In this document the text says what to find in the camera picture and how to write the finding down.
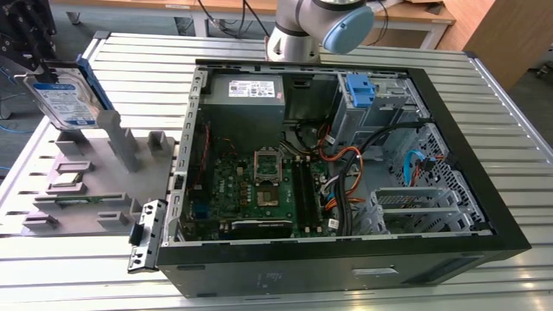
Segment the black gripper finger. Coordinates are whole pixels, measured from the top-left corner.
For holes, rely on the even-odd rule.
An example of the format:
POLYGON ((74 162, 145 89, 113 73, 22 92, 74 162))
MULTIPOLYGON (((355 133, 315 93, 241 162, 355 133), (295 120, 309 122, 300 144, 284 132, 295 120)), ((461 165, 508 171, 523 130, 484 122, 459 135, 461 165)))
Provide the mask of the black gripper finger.
POLYGON ((58 60, 54 41, 48 34, 26 32, 26 57, 34 64, 34 72, 40 83, 56 83, 58 75, 48 67, 50 61, 58 60))

